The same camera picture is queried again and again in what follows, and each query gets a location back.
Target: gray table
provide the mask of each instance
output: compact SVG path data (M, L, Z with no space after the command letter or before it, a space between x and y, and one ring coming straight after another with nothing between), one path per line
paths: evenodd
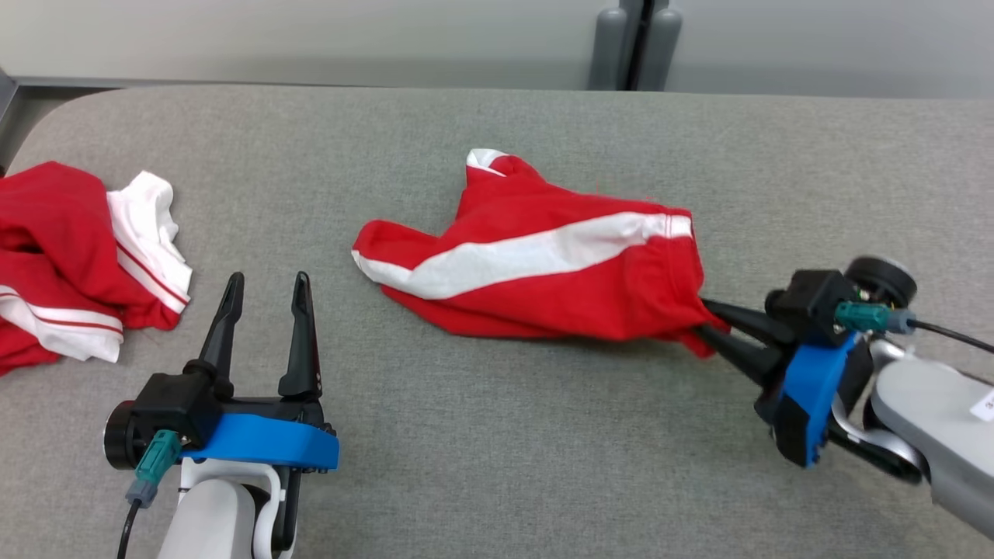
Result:
M360 227L440 232L471 147L553 182L690 208L706 294L762 304L794 269L896 258L920 316L994 338L994 103L176 87L57 109L12 171L49 159L121 188L174 184L193 303L129 332L120 362L0 378L0 555L110 557L128 473L103 460L110 409L198 350L229 273L248 278L233 380L275 393L297 270L314 286L340 471L305 479L298 552L317 557L990 557L994 544L908 487L829 449L788 464L756 390L676 345L446 335L355 269ZM935 337L919 350L982 374ZM175 487L175 471L164 481ZM174 508L135 525L154 557Z

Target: white stripe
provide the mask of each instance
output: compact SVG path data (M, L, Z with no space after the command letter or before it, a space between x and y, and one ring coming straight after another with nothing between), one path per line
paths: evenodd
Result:
M469 155L466 156L466 166L493 173L500 177L506 177L507 175L504 173L490 168L490 165L493 164L495 159L504 155L507 155L507 153L497 151L496 149L470 149Z
M0 317L38 338L42 347L85 361L98 357L111 363L117 355L124 336L104 328L52 324L39 318L68 322L93 322L121 328L120 320L113 316L74 308L51 308L31 304L9 285L0 285Z
M148 292L155 295L155 298L159 299L166 306L166 308L171 309L176 313L183 312L186 308L186 303L180 299L173 296L172 293L167 291L160 285L155 279L152 278L138 265L134 260L127 255L120 247L117 247L117 262L121 264L125 272L128 272L130 276L138 280L142 287L145 287Z
M652 237L692 237L687 216L622 212L494 243L464 243L413 270L352 251L377 283L423 299L447 299L502 281L578 272L607 262Z

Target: red and white shirt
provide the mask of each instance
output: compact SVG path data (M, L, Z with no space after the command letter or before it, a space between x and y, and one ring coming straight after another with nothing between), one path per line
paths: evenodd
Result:
M376 220L352 256L387 296L453 334L655 337L707 356L691 329L721 325L698 296L689 211L572 192L493 149L469 152L444 233Z
M176 326L191 270L172 197L148 172L107 192L56 162L0 179L0 374L60 355L116 362L123 328Z

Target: green connector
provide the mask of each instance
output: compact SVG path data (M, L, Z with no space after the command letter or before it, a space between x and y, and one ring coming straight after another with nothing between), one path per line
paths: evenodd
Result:
M145 450L138 467L134 470L136 480L124 497L128 502L138 501L142 508L148 508L159 492L159 482L166 471L180 457L183 445L175 431L157 431L152 443Z
M859 332L893 332L910 334L914 313L906 308L890 308L868 302L842 302L835 307L835 321Z
M882 304L843 302L835 307L835 321L859 332L887 330L891 310Z

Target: cable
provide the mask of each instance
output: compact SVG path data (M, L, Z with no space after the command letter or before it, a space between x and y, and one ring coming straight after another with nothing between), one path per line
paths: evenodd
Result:
M117 544L117 559L124 559L127 555L127 540L131 537L131 524L134 524L134 516L138 514L138 508L141 507L141 501L135 499L131 501L131 508L127 511L127 517L124 518L124 527L121 529L121 542Z
M920 320L909 320L908 324L914 328L921 328L922 330L928 330L929 332L935 332L936 334L941 334L947 338L952 338L956 341L960 341L973 347L983 349L988 353L994 353L994 345L987 342L980 341L977 338L970 337L966 334L961 334L955 330L950 330L949 328L944 328L929 322L922 322Z
M121 542L117 546L117 559L124 559L124 555L127 554L127 540L131 536L134 515L138 513L139 508L148 508L152 505L156 493L159 492L162 476L179 459L182 448L180 437L175 431L161 430L155 432L152 443L145 449L138 467L134 469L135 479L124 497L124 500L131 503L131 508L127 511L127 518L124 519Z

